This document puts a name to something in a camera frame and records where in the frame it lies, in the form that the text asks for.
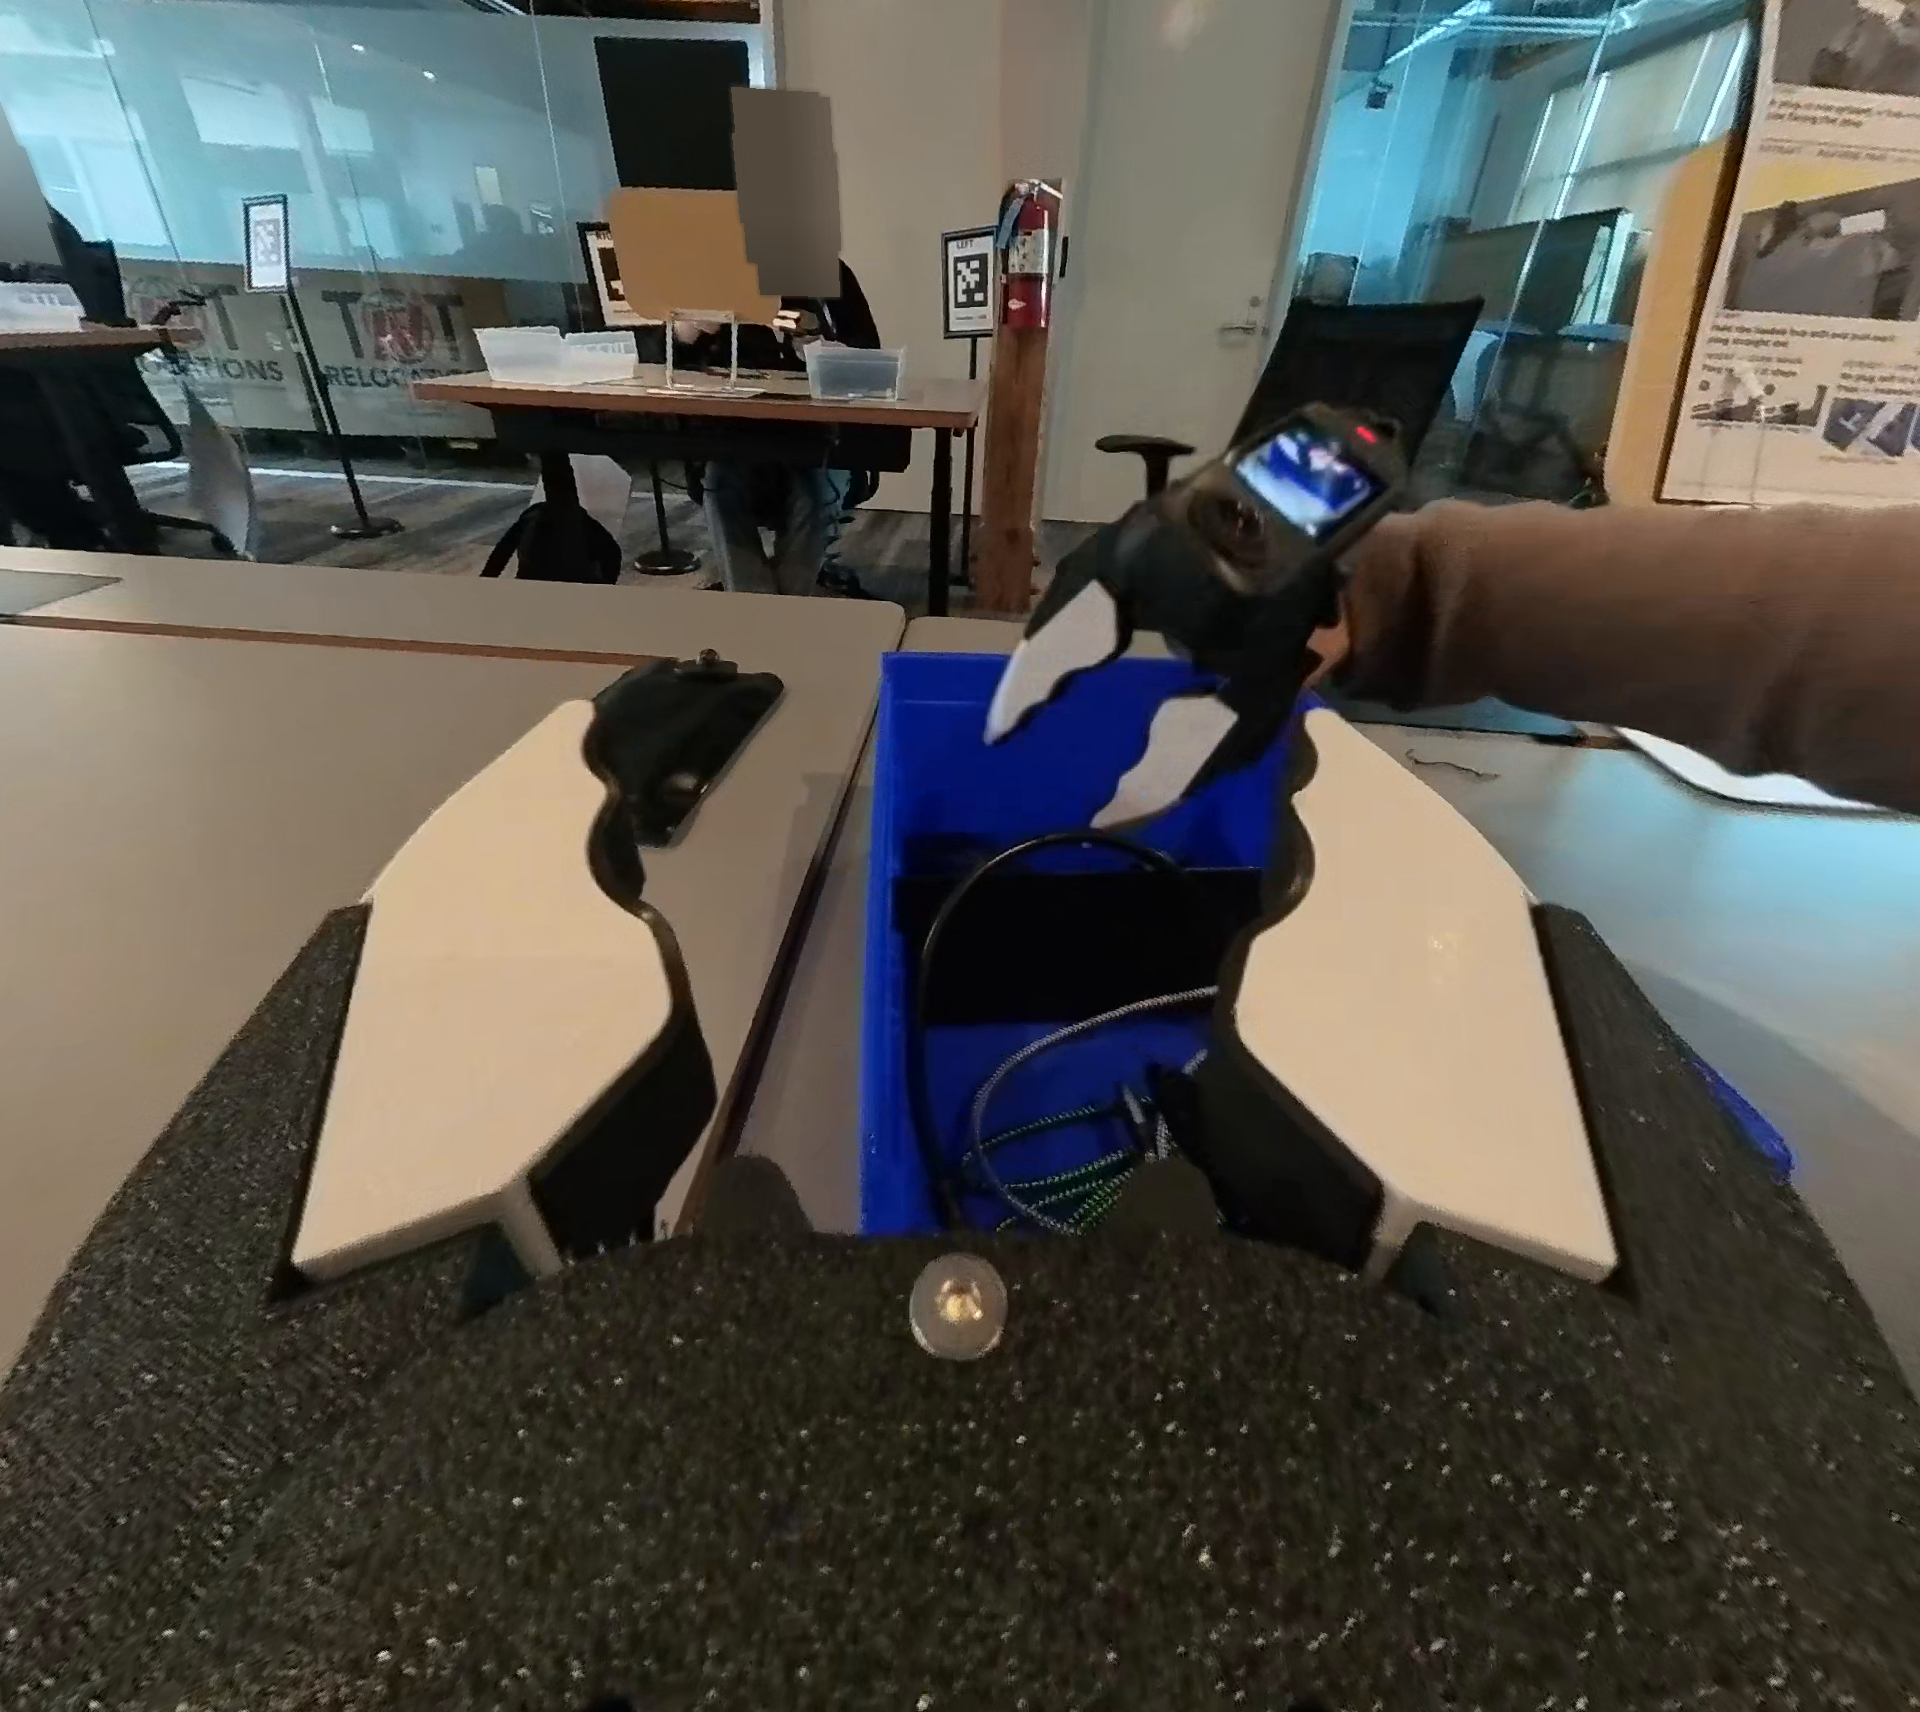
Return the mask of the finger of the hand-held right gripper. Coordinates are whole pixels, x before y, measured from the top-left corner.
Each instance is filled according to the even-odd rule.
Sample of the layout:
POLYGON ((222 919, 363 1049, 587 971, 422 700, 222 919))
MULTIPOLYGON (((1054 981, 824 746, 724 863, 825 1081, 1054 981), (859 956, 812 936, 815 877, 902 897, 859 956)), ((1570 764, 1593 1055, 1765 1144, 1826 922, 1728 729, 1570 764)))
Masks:
POLYGON ((1038 597, 985 707, 981 743, 1009 740, 1068 684, 1121 658, 1138 613, 1098 574, 1054 574, 1038 597))
POLYGON ((1206 782, 1220 751, 1232 747, 1240 715, 1217 692, 1190 689, 1164 700, 1147 722, 1138 760, 1116 780, 1108 802, 1091 811, 1093 834, 1121 834, 1179 805, 1206 782))

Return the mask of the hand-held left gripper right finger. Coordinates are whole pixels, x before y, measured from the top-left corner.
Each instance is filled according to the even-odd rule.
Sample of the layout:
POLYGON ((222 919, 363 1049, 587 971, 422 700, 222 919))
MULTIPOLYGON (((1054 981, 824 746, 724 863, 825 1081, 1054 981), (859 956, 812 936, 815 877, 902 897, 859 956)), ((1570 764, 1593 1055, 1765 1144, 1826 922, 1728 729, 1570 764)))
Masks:
POLYGON ((1227 1228, 1372 1279, 1417 1234, 1609 1279, 1618 1236, 1527 887, 1328 707, 1302 715, 1282 778, 1195 1070, 1195 1160, 1227 1228))

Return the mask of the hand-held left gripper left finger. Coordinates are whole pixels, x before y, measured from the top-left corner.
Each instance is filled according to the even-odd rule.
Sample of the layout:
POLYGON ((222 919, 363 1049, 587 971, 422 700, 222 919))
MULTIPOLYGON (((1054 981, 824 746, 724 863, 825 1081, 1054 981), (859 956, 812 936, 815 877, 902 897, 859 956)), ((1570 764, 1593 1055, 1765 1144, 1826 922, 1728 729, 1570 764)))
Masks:
POLYGON ((664 696, 561 701, 365 889, 292 1230, 299 1279, 468 1234, 539 1277, 672 1232, 715 1072, 648 895, 668 722, 664 696))

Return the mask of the blue plastic bin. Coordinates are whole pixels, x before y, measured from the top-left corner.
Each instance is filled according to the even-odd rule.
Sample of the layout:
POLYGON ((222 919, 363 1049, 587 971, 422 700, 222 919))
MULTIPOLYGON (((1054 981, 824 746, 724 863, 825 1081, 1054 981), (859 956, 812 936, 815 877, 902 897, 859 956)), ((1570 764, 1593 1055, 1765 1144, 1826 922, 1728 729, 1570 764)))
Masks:
MULTIPOLYGON (((984 654, 896 654, 883 661, 865 934, 878 885, 918 855, 946 870, 970 865, 977 855, 1013 855, 1061 842, 1252 863, 1259 867, 1262 901, 1288 743, 1302 718, 1325 706, 1305 700, 1277 747, 1170 811, 1131 829, 1093 831, 1091 814, 1113 787, 1123 755, 1139 749, 1156 707, 1193 689, 1191 679, 1170 659, 1119 659, 1093 671, 1087 685, 1068 692, 1017 735, 984 743, 988 701, 1001 670, 1003 659, 984 654)), ((1405 760, 1381 747, 1423 782, 1405 760)), ((1666 1051, 1676 1060, 1681 1092, 1710 1094, 1768 1176, 1787 1180, 1794 1156, 1763 1113, 1685 1045, 1619 1044, 1601 1020, 1579 1018, 1575 971, 1612 965, 1613 956, 1589 929, 1529 895, 1618 1245, 1618 1268, 1604 1282, 1619 1282, 1623 1203, 1605 1166, 1599 1119, 1601 1099, 1619 1097, 1627 1075, 1664 1077, 1658 1055, 1666 1051)), ((1171 1162, 1198 1170, 1226 1230, 1247 1237, 1230 1228, 1195 1158, 1195 1072, 1209 1040, 1220 968, 1199 987, 1082 1020, 985 1026, 927 1026, 913 1018, 897 1027, 870 1010, 864 987, 862 1232, 972 1228, 1076 1236, 1118 1203, 1133 1172, 1171 1162)))

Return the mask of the black usb hub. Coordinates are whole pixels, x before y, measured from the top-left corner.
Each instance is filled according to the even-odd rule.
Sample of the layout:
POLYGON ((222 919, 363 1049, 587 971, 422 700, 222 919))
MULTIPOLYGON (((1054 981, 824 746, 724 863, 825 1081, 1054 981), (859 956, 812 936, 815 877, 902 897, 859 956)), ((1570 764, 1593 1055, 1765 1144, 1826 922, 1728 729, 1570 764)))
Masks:
POLYGON ((1079 1021, 1213 980, 1252 922, 1257 863, 1061 842, 875 885, 870 1011, 896 1027, 1079 1021))

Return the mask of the person's right forearm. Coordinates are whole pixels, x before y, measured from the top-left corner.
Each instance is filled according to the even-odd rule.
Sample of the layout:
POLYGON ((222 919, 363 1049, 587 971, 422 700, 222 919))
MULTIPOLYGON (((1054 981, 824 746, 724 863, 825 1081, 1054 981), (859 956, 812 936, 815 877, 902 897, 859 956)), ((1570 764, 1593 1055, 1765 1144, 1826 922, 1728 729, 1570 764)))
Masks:
POLYGON ((1309 640, 1400 712, 1498 700, 1917 811, 1917 510, 1428 503, 1309 640))

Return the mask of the black office chair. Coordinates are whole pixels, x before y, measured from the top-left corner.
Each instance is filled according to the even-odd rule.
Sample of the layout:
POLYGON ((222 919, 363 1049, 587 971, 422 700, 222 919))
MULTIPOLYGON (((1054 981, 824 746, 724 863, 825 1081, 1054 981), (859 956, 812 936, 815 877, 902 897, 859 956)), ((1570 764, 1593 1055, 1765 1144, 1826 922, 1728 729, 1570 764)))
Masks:
POLYGON ((1293 299, 1259 365, 1199 328, 1161 317, 1108 336, 1091 395, 1087 518, 1156 491, 1177 462, 1204 460, 1299 403, 1385 420, 1413 457, 1450 395, 1486 295, 1403 304, 1293 299))

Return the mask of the black phone on table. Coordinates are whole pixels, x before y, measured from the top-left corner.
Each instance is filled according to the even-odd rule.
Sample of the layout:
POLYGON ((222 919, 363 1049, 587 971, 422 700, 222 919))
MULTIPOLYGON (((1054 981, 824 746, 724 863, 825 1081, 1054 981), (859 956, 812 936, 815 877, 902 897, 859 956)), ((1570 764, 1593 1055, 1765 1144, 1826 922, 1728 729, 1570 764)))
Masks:
POLYGON ((713 650, 619 671, 590 701, 584 762, 638 850, 670 845, 786 693, 713 650))

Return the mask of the white board stand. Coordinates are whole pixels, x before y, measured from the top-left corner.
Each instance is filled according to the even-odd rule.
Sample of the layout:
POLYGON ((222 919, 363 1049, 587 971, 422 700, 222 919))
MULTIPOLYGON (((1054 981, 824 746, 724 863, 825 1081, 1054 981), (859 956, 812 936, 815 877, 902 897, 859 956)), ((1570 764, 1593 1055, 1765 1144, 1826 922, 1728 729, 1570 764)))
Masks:
POLYGON ((1822 811, 1844 810, 1846 802, 1836 800, 1814 784, 1790 774, 1739 774, 1716 760, 1676 743, 1671 740, 1647 734, 1633 725, 1615 725, 1613 734, 1623 746, 1639 754, 1667 778, 1692 787, 1693 792, 1754 810, 1822 811))

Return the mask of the printed tag sign stand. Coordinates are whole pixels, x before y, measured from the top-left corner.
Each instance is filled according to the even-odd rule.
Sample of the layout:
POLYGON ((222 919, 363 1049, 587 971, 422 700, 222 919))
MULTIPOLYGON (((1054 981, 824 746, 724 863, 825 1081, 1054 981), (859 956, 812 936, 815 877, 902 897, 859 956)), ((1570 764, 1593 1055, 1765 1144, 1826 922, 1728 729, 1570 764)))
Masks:
POLYGON ((984 352, 998 325, 995 224, 939 235, 939 328, 949 344, 968 350, 968 377, 981 371, 984 352))
POLYGON ((332 402, 324 360, 305 319, 292 256, 290 203, 284 194, 249 195, 242 202, 244 271, 252 294, 274 295, 293 338, 299 382, 314 425, 336 462, 347 491, 350 518, 332 526, 340 542, 382 542, 403 531, 399 519, 371 511, 358 477, 347 440, 332 402))

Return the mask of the wooden office desk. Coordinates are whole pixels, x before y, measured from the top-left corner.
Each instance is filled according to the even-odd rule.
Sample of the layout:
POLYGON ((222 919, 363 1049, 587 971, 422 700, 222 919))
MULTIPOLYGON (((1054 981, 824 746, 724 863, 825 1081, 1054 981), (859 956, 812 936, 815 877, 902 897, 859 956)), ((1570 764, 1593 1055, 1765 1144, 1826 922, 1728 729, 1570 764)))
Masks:
POLYGON ((977 425, 980 380, 903 380, 894 398, 817 399, 803 380, 668 384, 659 365, 621 380, 499 380, 487 374, 411 384, 420 403, 482 409, 493 438, 539 466, 539 482, 575 500, 573 455, 651 466, 659 460, 752 460, 902 471, 929 438, 926 611, 946 617, 952 590, 952 443, 977 425))

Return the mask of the black backpack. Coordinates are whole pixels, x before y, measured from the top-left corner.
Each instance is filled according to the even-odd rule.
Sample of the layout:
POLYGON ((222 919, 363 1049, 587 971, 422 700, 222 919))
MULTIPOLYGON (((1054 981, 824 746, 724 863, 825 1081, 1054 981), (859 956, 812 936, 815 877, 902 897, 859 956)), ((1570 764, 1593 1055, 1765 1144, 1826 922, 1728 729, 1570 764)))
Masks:
POLYGON ((477 568, 479 578, 609 587, 621 574, 617 538, 584 505, 534 500, 502 531, 477 568))

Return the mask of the white door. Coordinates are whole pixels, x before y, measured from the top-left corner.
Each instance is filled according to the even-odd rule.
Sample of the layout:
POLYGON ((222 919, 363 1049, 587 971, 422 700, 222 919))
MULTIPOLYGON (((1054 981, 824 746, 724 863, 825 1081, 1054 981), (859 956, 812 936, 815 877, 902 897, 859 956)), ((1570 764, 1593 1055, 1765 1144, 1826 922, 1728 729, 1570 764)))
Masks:
POLYGON ((1352 0, 1091 0, 1040 511, 1139 495, 1109 436, 1216 451, 1265 360, 1352 0))

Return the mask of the dark office chair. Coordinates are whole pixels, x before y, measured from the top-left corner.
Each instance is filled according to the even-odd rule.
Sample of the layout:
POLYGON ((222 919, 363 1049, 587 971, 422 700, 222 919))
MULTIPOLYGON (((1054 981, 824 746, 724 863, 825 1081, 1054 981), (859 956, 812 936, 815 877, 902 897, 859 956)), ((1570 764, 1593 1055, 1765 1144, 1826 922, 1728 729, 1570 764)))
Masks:
POLYGON ((186 354, 172 328, 183 312, 206 308, 214 291, 182 284, 140 323, 114 246, 84 237, 56 205, 45 215, 62 282, 79 304, 84 345, 4 348, 4 531, 62 550, 160 553, 160 534, 178 530, 206 538, 215 555, 253 559, 257 503, 249 482, 235 530, 226 530, 204 518, 150 511, 129 475, 153 455, 190 455, 140 361, 160 354, 183 375, 186 354))

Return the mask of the black wall panel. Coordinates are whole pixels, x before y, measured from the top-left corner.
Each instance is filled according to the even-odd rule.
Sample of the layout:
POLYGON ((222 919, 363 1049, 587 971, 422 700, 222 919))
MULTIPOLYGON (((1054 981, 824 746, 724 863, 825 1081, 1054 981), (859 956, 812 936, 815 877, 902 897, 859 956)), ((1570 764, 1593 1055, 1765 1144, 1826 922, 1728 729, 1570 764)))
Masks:
POLYGON ((731 96, 752 83, 744 39, 591 39, 615 187, 731 191, 731 96))

